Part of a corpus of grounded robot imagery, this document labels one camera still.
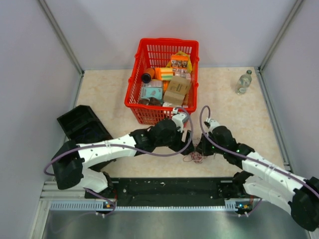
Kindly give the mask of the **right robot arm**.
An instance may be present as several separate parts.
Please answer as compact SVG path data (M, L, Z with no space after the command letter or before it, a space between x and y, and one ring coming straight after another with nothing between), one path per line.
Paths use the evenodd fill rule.
M247 194L264 199L283 209L303 229L319 227L319 180L306 179L271 163L246 144L238 143L230 130L213 125L202 137L214 153L242 169L232 186L238 197Z

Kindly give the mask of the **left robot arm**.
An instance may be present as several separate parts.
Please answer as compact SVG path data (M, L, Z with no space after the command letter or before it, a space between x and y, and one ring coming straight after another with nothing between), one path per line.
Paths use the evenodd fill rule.
M168 147L172 155L185 155L194 150L192 130L183 129L182 121L164 119L154 126L136 129L122 137L89 144L77 144L71 140L62 145L51 160L59 190L75 186L90 189L101 197L109 197L113 191L107 173L92 169L93 166L122 157L148 154L158 157L154 150Z

